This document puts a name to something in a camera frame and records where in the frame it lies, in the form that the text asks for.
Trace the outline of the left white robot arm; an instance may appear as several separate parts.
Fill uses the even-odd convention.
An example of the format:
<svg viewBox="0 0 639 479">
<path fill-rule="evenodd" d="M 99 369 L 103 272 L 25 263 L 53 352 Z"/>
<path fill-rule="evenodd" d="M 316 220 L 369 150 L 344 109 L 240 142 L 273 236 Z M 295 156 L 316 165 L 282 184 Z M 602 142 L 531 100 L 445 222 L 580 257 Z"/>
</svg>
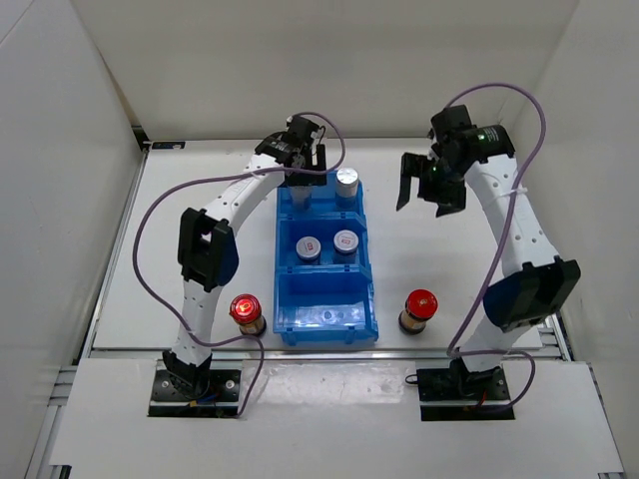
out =
<svg viewBox="0 0 639 479">
<path fill-rule="evenodd" d="M 184 300 L 176 343 L 163 353 L 175 387 L 188 399 L 206 394 L 212 326 L 222 288 L 239 267 L 236 235 L 258 204 L 274 189 L 289 182 L 300 186 L 325 168 L 325 152 L 313 159 L 320 125 L 302 116 L 287 119 L 287 128 L 262 140 L 235 180 L 200 210 L 187 209 L 180 222 L 178 263 Z"/>
</svg>

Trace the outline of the silver cap bottle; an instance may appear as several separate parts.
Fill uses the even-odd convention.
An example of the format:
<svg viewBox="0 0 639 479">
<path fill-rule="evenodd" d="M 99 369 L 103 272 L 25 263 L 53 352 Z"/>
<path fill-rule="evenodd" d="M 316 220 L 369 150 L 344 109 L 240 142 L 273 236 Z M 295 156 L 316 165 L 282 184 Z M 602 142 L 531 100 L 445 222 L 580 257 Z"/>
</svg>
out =
<svg viewBox="0 0 639 479">
<path fill-rule="evenodd" d="M 306 211 L 311 206 L 313 188 L 311 186 L 289 188 L 292 205 L 296 211 Z"/>
<path fill-rule="evenodd" d="M 359 186 L 358 172 L 353 168 L 341 168 L 335 174 L 335 203 L 341 209 L 351 209 L 356 204 Z"/>
</svg>

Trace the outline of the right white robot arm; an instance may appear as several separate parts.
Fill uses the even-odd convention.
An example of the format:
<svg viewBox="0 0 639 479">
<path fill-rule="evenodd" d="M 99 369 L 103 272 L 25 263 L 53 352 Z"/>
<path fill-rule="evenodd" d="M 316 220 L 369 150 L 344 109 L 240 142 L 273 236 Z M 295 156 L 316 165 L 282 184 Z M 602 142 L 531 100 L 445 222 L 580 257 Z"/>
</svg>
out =
<svg viewBox="0 0 639 479">
<path fill-rule="evenodd" d="M 502 269 L 501 280 L 483 288 L 476 302 L 484 317 L 462 345 L 452 347 L 448 386 L 469 399 L 519 337 L 563 305 L 581 270 L 543 232 L 502 126 L 478 127 L 459 105 L 432 117 L 431 136 L 428 154 L 402 155 L 396 206 L 408 203 L 413 180 L 418 197 L 435 204 L 438 217 L 463 211 L 466 193 L 473 191 L 497 242 L 492 265 Z"/>
</svg>

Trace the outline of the red cap jar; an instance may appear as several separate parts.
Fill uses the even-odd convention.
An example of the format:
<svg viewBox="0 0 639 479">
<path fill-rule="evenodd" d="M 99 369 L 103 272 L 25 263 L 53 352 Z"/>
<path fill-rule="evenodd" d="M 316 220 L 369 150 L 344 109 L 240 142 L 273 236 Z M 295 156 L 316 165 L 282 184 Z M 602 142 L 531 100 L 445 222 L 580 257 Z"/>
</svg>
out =
<svg viewBox="0 0 639 479">
<path fill-rule="evenodd" d="M 261 337 L 267 330 L 262 306 L 252 294 L 243 293 L 236 296 L 231 301 L 229 315 L 242 335 Z"/>
<path fill-rule="evenodd" d="M 406 334 L 422 333 L 438 310 L 436 296 L 427 289 L 415 289 L 406 298 L 404 309 L 398 315 L 399 328 Z"/>
</svg>

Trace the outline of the spice jar red label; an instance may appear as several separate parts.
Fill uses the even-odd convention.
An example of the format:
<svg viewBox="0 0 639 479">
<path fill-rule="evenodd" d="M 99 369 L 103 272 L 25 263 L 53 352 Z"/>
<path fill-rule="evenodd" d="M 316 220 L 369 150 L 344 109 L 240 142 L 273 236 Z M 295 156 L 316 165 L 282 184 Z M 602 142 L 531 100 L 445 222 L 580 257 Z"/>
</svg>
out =
<svg viewBox="0 0 639 479">
<path fill-rule="evenodd" d="M 355 263 L 359 239 L 351 230 L 338 231 L 333 237 L 333 262 L 338 264 Z"/>
<path fill-rule="evenodd" d="M 300 238 L 296 243 L 296 254 L 300 263 L 318 264 L 321 254 L 320 241 L 312 236 Z"/>
</svg>

